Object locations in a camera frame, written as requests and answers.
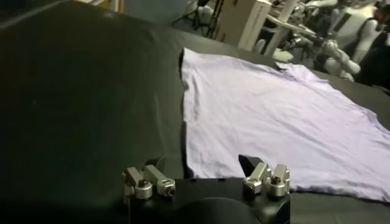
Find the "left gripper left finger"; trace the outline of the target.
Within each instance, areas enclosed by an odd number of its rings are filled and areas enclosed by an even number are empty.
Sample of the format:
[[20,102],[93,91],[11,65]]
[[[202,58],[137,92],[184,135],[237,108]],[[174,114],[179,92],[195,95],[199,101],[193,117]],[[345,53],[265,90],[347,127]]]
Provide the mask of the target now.
[[125,205],[129,205],[132,198],[148,200],[154,194],[163,198],[175,195],[176,181],[163,173],[165,161],[165,157],[150,159],[140,170],[128,167],[122,171],[122,200]]

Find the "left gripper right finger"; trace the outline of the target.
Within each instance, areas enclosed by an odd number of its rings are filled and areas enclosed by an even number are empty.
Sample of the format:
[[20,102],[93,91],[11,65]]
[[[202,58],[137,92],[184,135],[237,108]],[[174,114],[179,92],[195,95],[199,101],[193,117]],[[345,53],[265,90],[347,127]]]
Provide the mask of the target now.
[[245,174],[243,188],[246,197],[254,198],[266,194],[270,198],[282,198],[290,191],[290,171],[284,164],[271,169],[269,165],[257,157],[238,156]]

